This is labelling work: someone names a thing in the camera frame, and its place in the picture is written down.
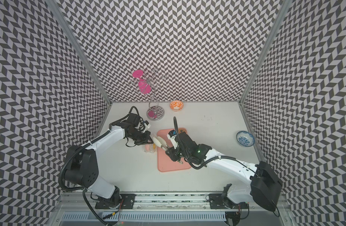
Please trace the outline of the metal tongs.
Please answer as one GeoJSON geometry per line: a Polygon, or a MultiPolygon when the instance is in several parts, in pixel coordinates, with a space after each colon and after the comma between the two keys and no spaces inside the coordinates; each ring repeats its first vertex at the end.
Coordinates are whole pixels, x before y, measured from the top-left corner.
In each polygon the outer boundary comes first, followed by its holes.
{"type": "Polygon", "coordinates": [[[161,148],[164,150],[164,152],[168,149],[168,148],[171,148],[167,143],[166,141],[162,138],[162,137],[159,137],[159,136],[154,136],[152,138],[152,141],[157,145],[157,147],[161,148]]]}

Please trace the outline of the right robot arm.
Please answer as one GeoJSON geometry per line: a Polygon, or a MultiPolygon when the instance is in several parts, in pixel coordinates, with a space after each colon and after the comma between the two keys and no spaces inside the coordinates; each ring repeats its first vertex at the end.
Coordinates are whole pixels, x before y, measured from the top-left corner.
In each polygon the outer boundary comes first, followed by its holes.
{"type": "Polygon", "coordinates": [[[255,202],[267,211],[277,212],[283,182],[267,162],[247,163],[224,155],[211,146],[197,144],[187,133],[178,131],[175,117],[173,122],[174,129],[167,135],[173,147],[165,152],[173,162],[185,161],[195,170],[204,167],[220,170],[240,180],[238,184],[224,187],[221,200],[226,208],[255,202]]]}

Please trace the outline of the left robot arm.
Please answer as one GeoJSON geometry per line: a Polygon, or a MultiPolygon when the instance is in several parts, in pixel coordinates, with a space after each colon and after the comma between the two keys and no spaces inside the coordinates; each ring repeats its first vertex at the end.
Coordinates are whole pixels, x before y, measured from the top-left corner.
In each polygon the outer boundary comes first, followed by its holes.
{"type": "Polygon", "coordinates": [[[101,136],[82,146],[71,146],[64,160],[58,183],[63,191],[90,191],[98,201],[115,209],[121,203],[119,188],[99,175],[98,158],[116,142],[132,140],[135,146],[153,144],[148,121],[143,120],[138,109],[132,106],[129,113],[109,124],[101,136]]]}

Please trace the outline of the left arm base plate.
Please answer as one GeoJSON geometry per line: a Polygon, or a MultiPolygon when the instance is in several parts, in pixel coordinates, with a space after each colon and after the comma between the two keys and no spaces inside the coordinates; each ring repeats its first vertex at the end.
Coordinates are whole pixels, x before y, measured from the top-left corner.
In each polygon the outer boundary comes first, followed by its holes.
{"type": "Polygon", "coordinates": [[[135,202],[136,194],[115,194],[110,199],[98,197],[95,208],[98,210],[108,209],[132,209],[135,202]]]}

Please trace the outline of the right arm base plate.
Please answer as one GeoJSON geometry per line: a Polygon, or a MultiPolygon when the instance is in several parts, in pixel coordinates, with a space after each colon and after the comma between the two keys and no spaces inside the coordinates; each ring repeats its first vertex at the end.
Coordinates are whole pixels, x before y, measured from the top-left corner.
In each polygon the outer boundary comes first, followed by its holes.
{"type": "Polygon", "coordinates": [[[240,209],[248,209],[249,203],[241,202],[241,203],[234,203],[228,198],[222,198],[221,194],[208,194],[206,196],[206,200],[208,201],[210,205],[210,209],[212,210],[225,210],[225,209],[233,209],[233,210],[240,210],[240,209]]]}

